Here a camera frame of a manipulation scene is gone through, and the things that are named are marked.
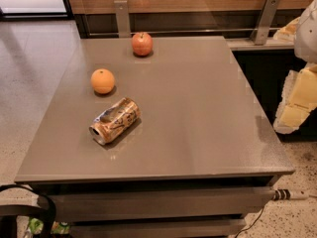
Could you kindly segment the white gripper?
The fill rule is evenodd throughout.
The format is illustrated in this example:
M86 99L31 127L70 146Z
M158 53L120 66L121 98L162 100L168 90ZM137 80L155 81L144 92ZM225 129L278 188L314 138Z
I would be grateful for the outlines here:
M317 108L317 0L286 26L273 35L276 41L294 41L295 55L310 62L300 71L291 70L283 85L273 129L280 134L291 134Z

